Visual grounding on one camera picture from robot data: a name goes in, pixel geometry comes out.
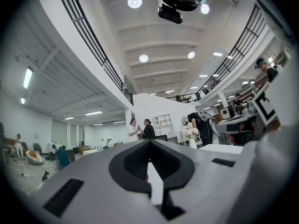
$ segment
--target person sitting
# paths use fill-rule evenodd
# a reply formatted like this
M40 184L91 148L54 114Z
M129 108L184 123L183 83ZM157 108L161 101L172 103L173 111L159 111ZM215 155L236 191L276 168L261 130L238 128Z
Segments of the person sitting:
M56 164L59 169L62 169L71 163L69 154L63 147L59 147L59 150L57 151L57 158Z
M21 140L20 134L17 134L17 138L14 141L15 141L15 144L14 144L14 147L11 149L10 155L13 156L14 150L16 150L17 155L18 155L18 159L21 159L20 158L20 153L21 153L22 159L25 160L24 154L23 154L22 140Z

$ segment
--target hair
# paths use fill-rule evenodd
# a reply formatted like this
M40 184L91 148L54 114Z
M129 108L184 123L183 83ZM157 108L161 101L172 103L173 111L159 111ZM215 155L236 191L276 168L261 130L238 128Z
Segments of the hair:
M150 120L149 119L145 119L144 121L148 122L149 124L151 124Z
M136 119L135 119L135 118L132 118L130 124L132 124L132 123L134 122L134 120L136 120Z

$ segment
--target cushion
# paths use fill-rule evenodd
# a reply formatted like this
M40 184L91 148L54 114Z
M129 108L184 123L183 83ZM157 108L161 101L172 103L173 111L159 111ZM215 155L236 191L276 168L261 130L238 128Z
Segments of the cushion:
M32 157L32 158L36 158L36 153L35 152L33 152L33 151L30 151L29 152L29 155Z

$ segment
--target bean bag chair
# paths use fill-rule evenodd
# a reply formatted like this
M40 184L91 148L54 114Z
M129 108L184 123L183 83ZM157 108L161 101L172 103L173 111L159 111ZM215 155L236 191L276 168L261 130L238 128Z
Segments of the bean bag chair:
M28 162L32 165L43 164L43 158L41 157L41 155L36 154L33 151L26 151L26 157L28 159Z

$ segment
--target column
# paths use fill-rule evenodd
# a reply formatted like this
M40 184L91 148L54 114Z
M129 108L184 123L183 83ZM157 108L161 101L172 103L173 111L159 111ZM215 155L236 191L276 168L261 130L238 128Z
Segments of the column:
M223 104L223 107L228 107L228 102L227 102L227 100L226 100L224 94L223 94L222 92L219 92L218 95L219 95L219 97L220 97L220 99L221 99L221 102L222 102L222 104Z

